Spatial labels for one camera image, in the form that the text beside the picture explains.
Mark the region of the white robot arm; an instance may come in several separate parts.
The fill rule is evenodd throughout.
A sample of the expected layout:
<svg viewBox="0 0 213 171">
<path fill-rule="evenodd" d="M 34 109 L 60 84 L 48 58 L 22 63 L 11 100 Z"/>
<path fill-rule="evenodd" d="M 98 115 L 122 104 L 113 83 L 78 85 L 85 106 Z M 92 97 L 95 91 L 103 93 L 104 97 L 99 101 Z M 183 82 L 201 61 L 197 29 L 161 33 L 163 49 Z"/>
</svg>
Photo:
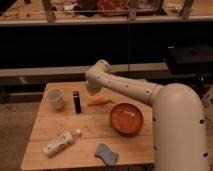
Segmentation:
<svg viewBox="0 0 213 171">
<path fill-rule="evenodd" d="M 198 94 L 181 83 L 160 85 L 115 76 L 105 60 L 85 72 L 90 94 L 101 88 L 152 108 L 155 171 L 210 171 L 204 108 Z"/>
</svg>

